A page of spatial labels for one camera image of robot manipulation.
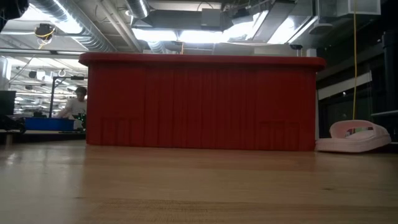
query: red container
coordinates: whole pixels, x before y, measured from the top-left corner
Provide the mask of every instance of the red container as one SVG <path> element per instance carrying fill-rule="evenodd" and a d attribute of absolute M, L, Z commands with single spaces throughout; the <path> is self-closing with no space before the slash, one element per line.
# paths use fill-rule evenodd
<path fill-rule="evenodd" d="M 312 151 L 321 58 L 87 53 L 87 143 Z"/>

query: man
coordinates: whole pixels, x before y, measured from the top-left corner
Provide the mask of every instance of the man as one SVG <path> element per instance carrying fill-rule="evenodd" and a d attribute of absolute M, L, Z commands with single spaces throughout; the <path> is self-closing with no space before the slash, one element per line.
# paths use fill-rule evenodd
<path fill-rule="evenodd" d="M 72 115 L 85 114 L 87 111 L 87 101 L 85 96 L 87 95 L 87 89 L 85 87 L 78 87 L 75 91 L 76 98 L 70 99 L 63 110 L 59 112 L 57 118 L 71 118 Z"/>

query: ceiling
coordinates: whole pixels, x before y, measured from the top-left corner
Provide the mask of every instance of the ceiling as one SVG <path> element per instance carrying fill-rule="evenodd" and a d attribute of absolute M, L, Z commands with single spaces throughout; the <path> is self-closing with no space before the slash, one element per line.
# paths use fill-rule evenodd
<path fill-rule="evenodd" d="M 126 40 L 126 32 L 123 32 L 123 26 L 118 22 L 115 15 L 111 18 L 107 17 L 106 13 L 99 7 L 98 0 L 65 0 L 74 1 L 77 8 L 87 16 L 90 23 L 93 24 L 92 28 L 98 29 L 100 34 L 103 35 L 104 40 L 112 46 L 117 52 L 136 52 L 135 47 L 132 47 L 131 43 Z M 125 27 L 130 29 L 133 35 L 133 39 L 136 39 L 137 33 L 131 31 L 131 17 L 128 15 L 126 2 L 124 0 L 108 0 L 112 7 L 117 10 L 118 16 L 123 20 Z M 250 24 L 250 30 L 256 26 L 255 21 L 258 21 L 261 17 L 261 13 L 265 14 L 265 21 L 270 21 L 274 27 L 264 27 L 264 22 L 259 23 L 259 30 L 264 30 L 263 34 L 260 31 L 255 32 L 255 36 L 252 39 L 240 40 L 240 39 L 229 39 L 228 42 L 216 42 L 216 43 L 197 43 L 197 42 L 185 42 L 183 45 L 176 41 L 162 41 L 165 48 L 169 53 L 180 54 L 182 51 L 184 54 L 202 54 L 202 55 L 273 55 L 273 56 L 297 56 L 298 52 L 292 50 L 287 43 L 288 40 L 293 39 L 300 30 L 305 32 L 296 38 L 291 44 L 301 44 L 304 46 L 303 53 L 299 52 L 299 55 L 305 55 L 305 49 L 323 47 L 327 44 L 335 44 L 340 39 L 344 39 L 347 35 L 352 33 L 352 18 L 349 16 L 334 19 L 331 23 L 334 25 L 334 29 L 329 34 L 325 35 L 310 35 L 308 31 L 318 23 L 319 17 L 313 15 L 313 1 L 312 0 L 297 0 L 292 6 L 290 3 L 286 5 L 288 1 L 279 0 L 252 0 L 252 1 L 232 1 L 232 0 L 213 0 L 211 2 L 200 2 L 192 0 L 148 0 L 149 6 L 152 8 L 151 14 L 156 9 L 157 12 L 167 12 L 173 10 L 186 12 L 187 14 L 198 12 L 202 9 L 222 9 L 223 13 L 228 18 L 232 18 L 237 8 L 246 7 L 253 16 L 253 22 Z M 172 18 L 164 18 L 166 21 L 173 21 Z M 360 24 L 369 22 L 370 17 L 360 17 Z M 58 73 L 65 77 L 72 75 L 80 75 L 87 77 L 87 69 L 84 65 L 78 63 L 78 55 L 81 52 L 86 52 L 88 49 L 81 43 L 76 41 L 78 35 L 64 33 L 61 29 L 57 29 L 48 44 L 43 45 L 43 42 L 39 40 L 35 34 L 35 28 L 39 24 L 53 24 L 53 18 L 48 15 L 30 7 L 25 14 L 12 21 L 8 21 L 7 25 L 0 34 L 0 55 L 6 57 L 9 63 L 12 64 L 11 79 L 14 79 L 10 86 L 11 90 L 17 90 L 18 100 L 16 101 L 16 113 L 30 113 L 35 110 L 42 110 L 47 112 L 49 110 L 49 99 L 51 93 L 52 76 L 58 76 Z M 148 26 L 145 19 L 136 21 L 133 26 L 138 29 L 146 29 L 144 26 Z M 289 32 L 281 30 L 283 26 L 288 26 Z M 232 27 L 225 27 L 227 30 L 231 30 Z M 274 33 L 270 34 L 269 31 L 274 29 Z M 174 31 L 178 38 L 181 38 L 181 31 Z M 330 35 L 339 36 L 338 39 L 330 38 Z M 268 36 L 268 41 L 264 41 L 262 38 Z M 138 48 L 143 50 L 143 53 L 151 53 L 151 48 L 144 40 L 137 40 L 133 44 L 138 45 Z M 48 77 L 45 80 L 38 80 L 36 78 L 29 78 L 29 72 L 38 71 L 39 73 L 45 73 Z M 71 88 L 74 89 L 76 86 L 87 86 L 86 80 L 70 80 L 67 79 L 63 83 L 57 81 L 58 87 L 55 89 L 55 112 L 65 106 L 66 99 L 73 96 Z"/>

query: ductwork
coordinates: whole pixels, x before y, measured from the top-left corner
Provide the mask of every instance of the ductwork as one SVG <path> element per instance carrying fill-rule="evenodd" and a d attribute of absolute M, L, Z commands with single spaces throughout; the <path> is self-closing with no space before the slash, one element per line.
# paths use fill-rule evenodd
<path fill-rule="evenodd" d="M 149 4 L 146 0 L 126 0 L 127 8 L 136 19 L 143 19 L 150 13 Z"/>
<path fill-rule="evenodd" d="M 115 52 L 116 49 L 98 30 L 93 22 L 81 11 L 73 0 L 30 0 L 38 10 L 50 17 L 59 29 L 69 34 L 90 51 Z"/>
<path fill-rule="evenodd" d="M 167 54 L 167 49 L 162 41 L 148 41 L 148 46 L 152 53 L 155 54 Z"/>

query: exposed ceiling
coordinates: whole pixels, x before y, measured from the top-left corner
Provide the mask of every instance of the exposed ceiling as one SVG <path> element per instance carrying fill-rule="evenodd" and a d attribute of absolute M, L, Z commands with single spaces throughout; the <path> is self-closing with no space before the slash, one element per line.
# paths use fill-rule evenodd
<path fill-rule="evenodd" d="M 339 11 L 337 9 L 333 11 L 330 9 L 333 7 L 329 5 L 329 10 L 325 12 L 321 7 L 322 4 L 333 1 L 319 1 L 321 5 L 316 4 L 313 7 L 313 0 L 213 0 L 211 2 L 148 0 L 151 8 L 149 16 L 142 20 L 135 19 L 133 22 L 125 0 L 61 0 L 60 2 L 68 3 L 66 10 L 78 11 L 72 13 L 69 20 L 88 18 L 88 21 L 84 22 L 89 25 L 85 27 L 88 26 L 89 30 L 98 30 L 96 38 L 104 40 L 107 49 L 112 51 L 143 50 L 144 53 L 151 53 L 152 48 L 145 40 L 156 40 L 160 41 L 167 53 L 171 54 L 180 54 L 183 51 L 184 54 L 203 55 L 296 56 L 298 52 L 292 50 L 288 44 L 303 45 L 305 49 L 324 47 L 337 44 L 352 34 L 352 14 L 345 12 L 344 15 L 337 16 Z M 45 1 L 32 0 L 31 4 L 35 2 Z M 238 9 L 246 10 L 240 14 Z M 330 11 L 335 13 L 334 16 L 326 14 Z M 375 16 L 377 14 L 359 15 L 358 25 L 363 26 Z M 58 72 L 62 71 L 66 72 L 66 76 L 77 74 L 87 76 L 86 67 L 80 65 L 77 58 L 80 52 L 88 51 L 87 45 L 82 44 L 84 41 L 80 40 L 87 38 L 91 33 L 87 30 L 81 34 L 66 33 L 65 30 L 72 28 L 71 25 L 61 29 L 59 24 L 55 24 L 54 19 L 31 6 L 21 18 L 8 21 L 0 34 L 0 54 L 7 57 L 12 64 L 11 78 L 18 76 L 12 81 L 10 89 L 17 90 L 18 97 L 24 99 L 19 98 L 16 107 L 19 111 L 32 108 L 36 110 L 40 107 L 41 110 L 48 110 L 52 80 L 29 78 L 29 72 L 45 71 L 47 75 L 57 76 Z M 314 26 L 322 23 L 329 23 L 333 28 L 321 35 L 309 33 Z M 54 27 L 57 25 L 58 29 L 50 41 L 39 40 L 34 34 L 39 24 L 51 24 Z M 199 26 L 206 32 L 201 33 L 196 30 L 191 35 L 188 35 L 188 32 L 184 34 L 186 30 L 192 30 L 186 29 L 190 26 Z M 156 34 L 148 32 L 152 30 L 162 32 Z M 184 40 L 185 43 L 172 40 Z M 39 47 L 42 49 L 40 53 L 46 51 L 48 53 L 39 56 L 38 52 L 34 52 Z M 10 49 L 17 49 L 19 52 L 10 52 Z M 55 100 L 61 107 L 66 98 L 73 96 L 68 87 L 73 89 L 78 85 L 86 85 L 86 80 L 65 80 L 65 82 L 67 85 L 61 83 L 55 90 Z"/>

